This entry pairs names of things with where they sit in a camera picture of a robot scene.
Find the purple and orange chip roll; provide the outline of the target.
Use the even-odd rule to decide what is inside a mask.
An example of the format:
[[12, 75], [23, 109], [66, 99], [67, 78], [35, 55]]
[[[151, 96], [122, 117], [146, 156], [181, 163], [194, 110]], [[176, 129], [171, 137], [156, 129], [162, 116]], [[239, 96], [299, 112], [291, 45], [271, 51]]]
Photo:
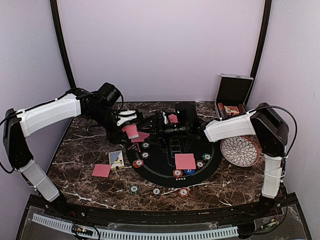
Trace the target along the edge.
[[218, 108], [218, 112], [219, 112], [219, 116], [221, 119], [226, 119], [227, 118], [227, 112], [226, 112], [226, 109], [225, 109], [225, 106], [219, 102], [217, 104], [217, 108]]

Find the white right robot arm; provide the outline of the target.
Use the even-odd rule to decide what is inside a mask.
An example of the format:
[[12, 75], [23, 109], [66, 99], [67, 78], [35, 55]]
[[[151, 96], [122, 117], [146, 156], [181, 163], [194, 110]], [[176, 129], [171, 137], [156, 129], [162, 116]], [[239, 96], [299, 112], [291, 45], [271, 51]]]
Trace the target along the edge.
[[289, 126], [275, 111], [277, 106], [261, 103], [255, 109], [225, 119], [202, 121], [195, 106], [188, 102], [176, 105], [177, 123], [161, 114], [155, 129], [162, 137], [186, 134], [215, 143], [220, 140], [254, 135], [257, 137], [265, 157], [264, 180], [261, 194], [265, 197], [255, 205], [255, 213], [266, 217], [275, 208], [274, 199], [284, 177], [284, 166], [290, 148], [287, 147]]

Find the brown chip roll in case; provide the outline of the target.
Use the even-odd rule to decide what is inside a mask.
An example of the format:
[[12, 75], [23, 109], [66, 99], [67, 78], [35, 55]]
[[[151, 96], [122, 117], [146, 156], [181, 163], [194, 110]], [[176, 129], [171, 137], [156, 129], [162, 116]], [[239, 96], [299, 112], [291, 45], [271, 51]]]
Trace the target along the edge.
[[245, 115], [247, 113], [246, 106], [244, 104], [239, 104], [237, 108], [240, 115]]

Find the black corner frame post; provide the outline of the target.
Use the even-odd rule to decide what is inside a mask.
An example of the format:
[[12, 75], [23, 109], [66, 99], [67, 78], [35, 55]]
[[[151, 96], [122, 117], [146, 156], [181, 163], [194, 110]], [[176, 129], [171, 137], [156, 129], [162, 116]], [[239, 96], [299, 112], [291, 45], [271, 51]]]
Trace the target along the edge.
[[265, 0], [257, 47], [256, 47], [255, 56], [254, 56], [254, 60], [253, 60], [253, 64], [250, 72], [250, 76], [253, 79], [256, 78], [258, 69], [260, 66], [264, 45], [265, 45], [265, 40], [267, 36], [270, 15], [271, 15], [271, 8], [272, 8], [272, 0]]

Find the red yellow poker chip stack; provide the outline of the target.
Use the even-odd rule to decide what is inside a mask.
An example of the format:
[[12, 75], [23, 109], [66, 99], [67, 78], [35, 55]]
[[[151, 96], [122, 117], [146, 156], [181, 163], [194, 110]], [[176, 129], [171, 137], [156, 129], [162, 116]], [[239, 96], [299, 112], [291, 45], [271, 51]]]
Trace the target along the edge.
[[186, 198], [190, 194], [190, 191], [187, 188], [181, 188], [178, 191], [178, 195], [182, 198]]

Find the blue backed card deck box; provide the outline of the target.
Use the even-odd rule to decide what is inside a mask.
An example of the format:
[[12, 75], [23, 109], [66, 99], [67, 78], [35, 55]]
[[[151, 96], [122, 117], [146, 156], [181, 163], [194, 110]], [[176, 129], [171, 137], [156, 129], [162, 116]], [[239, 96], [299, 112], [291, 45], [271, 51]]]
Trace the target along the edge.
[[111, 170], [125, 168], [123, 152], [121, 150], [109, 152], [108, 158], [109, 158], [109, 164], [111, 165]]

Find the black red poker chip stack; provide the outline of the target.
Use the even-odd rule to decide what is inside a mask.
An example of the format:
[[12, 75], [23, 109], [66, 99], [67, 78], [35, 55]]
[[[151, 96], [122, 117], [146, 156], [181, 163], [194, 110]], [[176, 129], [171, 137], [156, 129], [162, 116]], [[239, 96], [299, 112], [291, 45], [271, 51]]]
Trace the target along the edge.
[[155, 195], [155, 196], [159, 196], [161, 194], [161, 190], [159, 188], [154, 188], [152, 190], [152, 193]]

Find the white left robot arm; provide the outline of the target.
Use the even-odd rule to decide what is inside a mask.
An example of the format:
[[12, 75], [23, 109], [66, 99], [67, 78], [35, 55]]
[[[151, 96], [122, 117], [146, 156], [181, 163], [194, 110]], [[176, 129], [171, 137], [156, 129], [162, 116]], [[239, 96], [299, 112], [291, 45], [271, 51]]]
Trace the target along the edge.
[[120, 111], [113, 108], [117, 101], [124, 101], [124, 97], [112, 84], [105, 83], [93, 92], [76, 87], [62, 96], [32, 107], [9, 109], [1, 122], [3, 145], [12, 170], [20, 172], [31, 187], [51, 203], [51, 210], [60, 218], [67, 218], [71, 208], [61, 199], [61, 191], [47, 176], [42, 165], [37, 163], [32, 151], [40, 142], [35, 138], [44, 140], [43, 146], [48, 150], [53, 143], [53, 140], [44, 136], [48, 130], [83, 116], [103, 127], [107, 140], [117, 144], [123, 135], [118, 124]]

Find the black left frame post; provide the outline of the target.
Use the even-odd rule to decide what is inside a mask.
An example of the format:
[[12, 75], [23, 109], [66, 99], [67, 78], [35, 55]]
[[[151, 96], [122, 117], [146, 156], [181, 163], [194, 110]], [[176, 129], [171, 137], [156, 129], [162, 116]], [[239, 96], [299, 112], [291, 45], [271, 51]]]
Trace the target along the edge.
[[77, 87], [75, 78], [73, 75], [73, 70], [71, 67], [70, 59], [68, 56], [67, 46], [64, 39], [64, 33], [62, 28], [62, 21], [60, 18], [60, 11], [59, 11], [59, 3], [57, 0], [50, 0], [50, 9], [51, 15], [55, 30], [55, 35], [59, 47], [59, 52], [61, 56], [61, 60], [63, 63], [64, 71], [67, 77], [68, 85], [70, 89], [75, 89]]

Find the red backed card deck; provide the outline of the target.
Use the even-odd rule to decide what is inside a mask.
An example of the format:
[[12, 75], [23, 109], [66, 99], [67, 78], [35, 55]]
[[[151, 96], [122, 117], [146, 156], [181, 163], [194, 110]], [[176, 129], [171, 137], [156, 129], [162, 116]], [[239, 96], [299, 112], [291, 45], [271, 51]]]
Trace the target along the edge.
[[126, 133], [128, 139], [135, 139], [139, 137], [139, 132], [136, 124], [126, 125], [122, 128], [122, 131]]

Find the boxed card deck in case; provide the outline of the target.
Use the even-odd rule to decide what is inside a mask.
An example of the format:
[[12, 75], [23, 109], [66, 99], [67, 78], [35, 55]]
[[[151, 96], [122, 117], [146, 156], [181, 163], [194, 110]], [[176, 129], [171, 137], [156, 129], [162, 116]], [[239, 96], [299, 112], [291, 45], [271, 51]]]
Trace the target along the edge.
[[227, 116], [237, 116], [240, 114], [240, 111], [237, 106], [224, 106], [225, 112]]

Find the patterned ceramic plate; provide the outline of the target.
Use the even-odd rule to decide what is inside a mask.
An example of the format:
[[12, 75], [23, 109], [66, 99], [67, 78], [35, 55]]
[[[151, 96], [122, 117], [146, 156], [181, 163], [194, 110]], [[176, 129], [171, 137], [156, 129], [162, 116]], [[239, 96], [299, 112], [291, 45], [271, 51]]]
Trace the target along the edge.
[[260, 158], [258, 145], [246, 136], [223, 139], [220, 150], [227, 161], [238, 167], [251, 167]]

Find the blue small blind button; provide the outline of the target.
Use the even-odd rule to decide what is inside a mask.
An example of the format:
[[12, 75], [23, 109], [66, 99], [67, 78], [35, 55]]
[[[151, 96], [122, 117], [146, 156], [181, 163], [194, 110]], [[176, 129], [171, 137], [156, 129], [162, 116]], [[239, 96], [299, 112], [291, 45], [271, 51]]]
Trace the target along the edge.
[[186, 169], [184, 170], [184, 173], [187, 175], [192, 175], [195, 173], [195, 171], [196, 171], [195, 169]]

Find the round black poker mat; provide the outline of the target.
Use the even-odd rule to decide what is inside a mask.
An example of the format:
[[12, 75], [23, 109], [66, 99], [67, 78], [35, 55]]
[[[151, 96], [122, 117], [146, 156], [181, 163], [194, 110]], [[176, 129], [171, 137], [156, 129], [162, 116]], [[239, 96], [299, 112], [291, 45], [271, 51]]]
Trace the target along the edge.
[[[144, 142], [149, 143], [150, 147], [142, 148], [142, 143], [139, 143], [140, 152], [128, 151], [126, 156], [130, 164], [133, 161], [141, 159], [144, 165], [140, 168], [135, 168], [135, 171], [148, 180], [157, 185], [169, 188], [182, 188], [191, 185], [199, 184], [213, 175], [219, 168], [222, 161], [222, 153], [220, 150], [220, 142], [209, 142], [206, 137], [201, 140], [191, 139], [187, 136], [171, 137], [166, 147], [161, 147], [156, 135], [156, 122], [158, 117], [152, 115], [142, 120], [137, 124], [137, 129], [140, 132], [149, 133]], [[143, 159], [142, 152], [148, 152], [149, 158]], [[173, 176], [173, 171], [176, 170], [175, 154], [193, 154], [195, 164], [197, 161], [204, 161], [204, 168], [195, 169], [195, 173], [185, 174], [179, 178]], [[203, 160], [203, 154], [210, 154], [211, 160]]]

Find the aluminium poker case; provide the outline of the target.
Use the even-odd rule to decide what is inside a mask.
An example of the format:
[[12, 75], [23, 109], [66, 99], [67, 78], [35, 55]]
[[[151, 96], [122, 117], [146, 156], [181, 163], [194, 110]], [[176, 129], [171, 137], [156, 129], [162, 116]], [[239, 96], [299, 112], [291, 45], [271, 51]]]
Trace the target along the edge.
[[226, 119], [220, 118], [218, 111], [218, 103], [222, 103], [224, 106], [236, 106], [244, 104], [247, 109], [247, 104], [251, 95], [251, 91], [254, 85], [254, 79], [250, 76], [224, 74], [220, 75], [218, 84], [218, 90], [215, 97], [215, 110], [217, 119], [222, 121], [230, 119], [235, 116], [227, 116]]

